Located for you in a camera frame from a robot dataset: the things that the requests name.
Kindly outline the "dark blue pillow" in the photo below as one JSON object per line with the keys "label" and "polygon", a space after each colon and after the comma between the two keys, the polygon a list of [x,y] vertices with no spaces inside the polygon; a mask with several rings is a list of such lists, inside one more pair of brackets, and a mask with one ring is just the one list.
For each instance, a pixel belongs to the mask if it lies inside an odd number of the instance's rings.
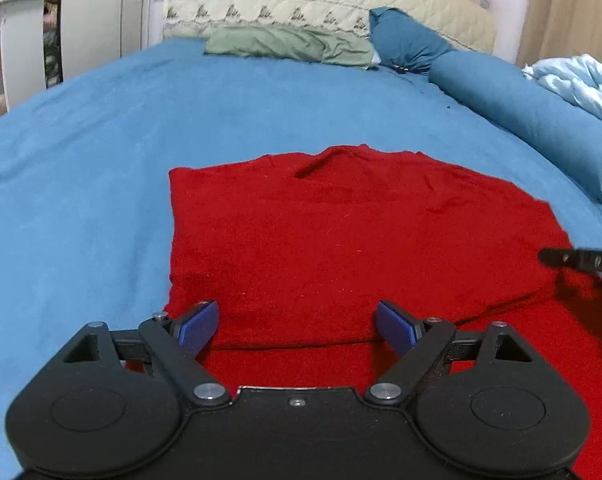
{"label": "dark blue pillow", "polygon": [[370,41],[383,66],[425,74],[433,62],[455,48],[435,30],[395,8],[369,11]]}

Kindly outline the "blue long bolster pillow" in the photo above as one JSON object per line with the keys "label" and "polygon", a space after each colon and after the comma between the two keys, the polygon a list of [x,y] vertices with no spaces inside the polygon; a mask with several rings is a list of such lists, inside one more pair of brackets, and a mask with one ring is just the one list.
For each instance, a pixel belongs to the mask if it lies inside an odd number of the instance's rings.
{"label": "blue long bolster pillow", "polygon": [[432,63],[429,79],[529,144],[602,205],[602,120],[485,53],[446,53]]}

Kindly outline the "blue bed sheet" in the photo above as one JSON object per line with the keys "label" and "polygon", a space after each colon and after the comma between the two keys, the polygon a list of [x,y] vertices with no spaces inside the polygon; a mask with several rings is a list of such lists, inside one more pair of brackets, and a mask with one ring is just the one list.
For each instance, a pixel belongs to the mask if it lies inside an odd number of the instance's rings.
{"label": "blue bed sheet", "polygon": [[551,204],[602,248],[602,205],[542,154],[426,77],[219,58],[172,39],[0,118],[0,479],[19,390],[80,326],[138,324],[166,303],[168,172],[338,144],[421,152]]}

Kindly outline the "red knit garment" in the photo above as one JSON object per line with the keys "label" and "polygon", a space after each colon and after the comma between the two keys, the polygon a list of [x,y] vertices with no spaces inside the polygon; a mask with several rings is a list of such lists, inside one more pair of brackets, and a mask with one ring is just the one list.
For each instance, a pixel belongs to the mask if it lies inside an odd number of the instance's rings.
{"label": "red knit garment", "polygon": [[170,173],[167,312],[203,300],[202,364],[241,386],[365,389],[395,361],[382,299],[466,330],[506,322],[570,382],[592,430],[575,468],[602,479],[602,278],[545,266],[569,237],[513,184],[411,152],[335,146]]}

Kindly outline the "white desk shelf unit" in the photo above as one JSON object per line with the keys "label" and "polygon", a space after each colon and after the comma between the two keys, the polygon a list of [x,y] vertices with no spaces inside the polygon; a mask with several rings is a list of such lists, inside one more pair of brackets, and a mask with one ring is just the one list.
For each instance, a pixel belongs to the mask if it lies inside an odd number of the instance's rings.
{"label": "white desk shelf unit", "polygon": [[44,0],[0,0],[0,94],[7,110],[46,89]]}

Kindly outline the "light blue quilt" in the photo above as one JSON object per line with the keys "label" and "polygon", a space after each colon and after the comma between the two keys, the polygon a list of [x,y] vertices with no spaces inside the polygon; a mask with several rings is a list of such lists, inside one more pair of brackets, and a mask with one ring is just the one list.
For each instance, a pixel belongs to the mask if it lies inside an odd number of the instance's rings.
{"label": "light blue quilt", "polygon": [[566,102],[602,120],[602,63],[589,54],[544,58],[522,73]]}

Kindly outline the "white grey wardrobe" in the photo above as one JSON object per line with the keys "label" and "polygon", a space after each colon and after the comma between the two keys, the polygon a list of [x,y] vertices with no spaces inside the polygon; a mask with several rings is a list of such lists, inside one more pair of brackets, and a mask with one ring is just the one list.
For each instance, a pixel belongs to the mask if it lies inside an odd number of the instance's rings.
{"label": "white grey wardrobe", "polygon": [[140,50],[143,13],[144,0],[61,0],[62,78]]}

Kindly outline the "green folded cloth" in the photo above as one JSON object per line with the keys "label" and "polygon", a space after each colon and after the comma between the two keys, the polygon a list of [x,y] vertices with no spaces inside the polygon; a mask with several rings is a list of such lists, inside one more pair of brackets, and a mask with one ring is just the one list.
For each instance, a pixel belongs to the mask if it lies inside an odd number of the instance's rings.
{"label": "green folded cloth", "polygon": [[372,43],[350,32],[287,25],[232,26],[217,29],[204,53],[242,58],[285,58],[305,63],[368,68],[380,64]]}

